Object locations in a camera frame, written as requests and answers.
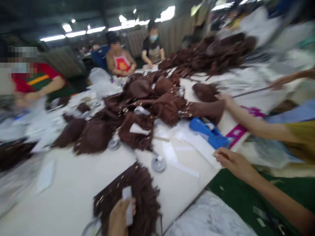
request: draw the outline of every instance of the red shirt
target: red shirt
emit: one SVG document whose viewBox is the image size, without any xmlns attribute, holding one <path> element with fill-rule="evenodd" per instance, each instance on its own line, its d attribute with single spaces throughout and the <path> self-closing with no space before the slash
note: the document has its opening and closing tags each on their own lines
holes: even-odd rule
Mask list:
<svg viewBox="0 0 315 236">
<path fill-rule="evenodd" d="M 34 63 L 34 68 L 37 68 L 37 73 L 43 72 L 44 74 L 49 75 L 49 78 L 51 80 L 53 80 L 57 76 L 62 77 L 58 72 L 56 72 L 46 63 Z M 28 85 L 27 81 L 25 80 L 25 78 L 30 77 L 31 75 L 29 73 L 12 73 L 11 78 L 15 83 L 15 91 L 22 93 L 36 92 L 35 89 L 31 85 Z"/>
</svg>

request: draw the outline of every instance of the green cloth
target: green cloth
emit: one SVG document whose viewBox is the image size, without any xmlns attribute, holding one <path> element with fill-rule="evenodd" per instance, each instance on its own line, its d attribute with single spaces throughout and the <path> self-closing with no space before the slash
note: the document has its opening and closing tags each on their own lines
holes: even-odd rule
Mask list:
<svg viewBox="0 0 315 236">
<path fill-rule="evenodd" d="M 295 201 L 315 213 L 314 186 L 315 178 L 278 178 L 266 173 L 260 173 L 266 180 L 285 192 Z M 269 204 L 254 188 L 235 177 L 228 169 L 222 169 L 208 184 L 208 188 L 229 205 L 258 236 L 279 235 L 272 225 L 263 220 L 266 227 L 262 227 L 259 215 L 253 212 L 253 207 L 269 212 L 272 218 L 279 219 L 287 226 L 292 235 L 299 235 L 285 217 Z"/>
<path fill-rule="evenodd" d="M 34 74 L 33 74 L 33 78 L 25 78 L 25 80 L 26 80 L 27 82 L 31 82 L 31 81 L 33 81 L 34 79 L 39 78 L 39 77 L 42 77 L 42 76 L 45 76 L 45 75 L 46 75 L 46 74 L 45 74 L 45 73 L 42 73 L 42 72 L 40 72 L 40 73 L 34 73 Z M 42 81 L 40 81 L 40 82 L 38 82 L 38 83 L 36 83 L 36 84 L 33 84 L 33 85 L 31 85 L 31 86 L 32 86 L 36 91 L 40 91 L 43 87 L 47 86 L 51 81 L 52 81 L 51 78 L 47 78 L 47 79 L 42 80 Z M 56 98 L 69 97 L 69 96 L 71 96 L 72 94 L 75 94 L 75 93 L 76 93 L 75 89 L 67 82 L 67 84 L 66 84 L 63 88 L 61 88 L 61 89 L 59 89 L 59 90 L 57 90 L 57 91 L 55 91 L 55 92 L 52 92 L 52 93 L 48 94 L 48 95 L 47 95 L 47 97 L 48 97 L 47 101 L 51 102 L 52 100 L 54 100 L 54 99 L 56 99 Z"/>
</svg>

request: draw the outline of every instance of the yellow sleeve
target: yellow sleeve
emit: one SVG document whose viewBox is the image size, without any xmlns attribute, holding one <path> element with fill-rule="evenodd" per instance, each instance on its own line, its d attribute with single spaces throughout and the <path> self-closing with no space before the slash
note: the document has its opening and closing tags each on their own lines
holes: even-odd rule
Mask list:
<svg viewBox="0 0 315 236">
<path fill-rule="evenodd" d="M 301 141 L 301 145 L 285 143 L 290 152 L 307 162 L 315 162 L 315 120 L 284 124 Z"/>
</svg>

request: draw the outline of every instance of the white paper tag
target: white paper tag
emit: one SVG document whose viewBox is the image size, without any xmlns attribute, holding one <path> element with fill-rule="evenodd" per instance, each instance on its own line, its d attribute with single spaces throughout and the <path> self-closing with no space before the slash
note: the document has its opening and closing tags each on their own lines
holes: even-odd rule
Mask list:
<svg viewBox="0 0 315 236">
<path fill-rule="evenodd" d="M 130 133 L 140 133 L 144 135 L 149 135 L 150 131 L 149 130 L 144 130 L 138 125 L 137 123 L 133 123 L 133 125 L 130 127 L 129 130 Z"/>
</svg>

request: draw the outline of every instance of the face mask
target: face mask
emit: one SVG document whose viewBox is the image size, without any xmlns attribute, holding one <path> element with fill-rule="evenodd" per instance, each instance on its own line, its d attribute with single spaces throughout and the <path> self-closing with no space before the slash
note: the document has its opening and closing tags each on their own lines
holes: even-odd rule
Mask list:
<svg viewBox="0 0 315 236">
<path fill-rule="evenodd" d="M 29 73 L 30 68 L 24 62 L 16 62 L 11 65 L 11 73 Z"/>
<path fill-rule="evenodd" d="M 150 35 L 150 41 L 155 42 L 158 39 L 157 35 Z"/>
</svg>

